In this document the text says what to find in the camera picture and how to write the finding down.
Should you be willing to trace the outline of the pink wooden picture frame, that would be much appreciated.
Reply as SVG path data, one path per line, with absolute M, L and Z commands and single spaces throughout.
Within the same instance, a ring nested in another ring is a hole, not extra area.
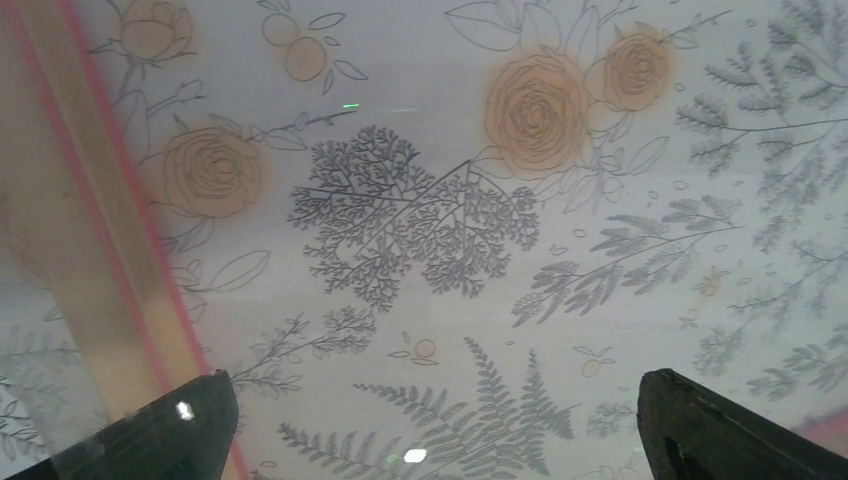
M 1 190 L 81 358 L 58 413 L 33 414 L 51 456 L 201 375 L 204 358 L 124 136 L 140 93 L 112 101 L 69 1 L 1 5 Z M 221 479 L 243 479 L 234 440 Z

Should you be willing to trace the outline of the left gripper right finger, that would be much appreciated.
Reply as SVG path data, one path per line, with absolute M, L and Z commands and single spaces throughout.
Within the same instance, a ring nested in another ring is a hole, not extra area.
M 655 479 L 845 479 L 847 459 L 675 372 L 645 373 L 637 427 Z

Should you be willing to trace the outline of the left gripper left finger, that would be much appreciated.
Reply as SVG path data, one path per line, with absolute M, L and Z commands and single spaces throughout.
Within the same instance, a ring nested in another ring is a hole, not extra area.
M 221 479 L 239 407 L 229 374 L 181 385 L 13 479 Z

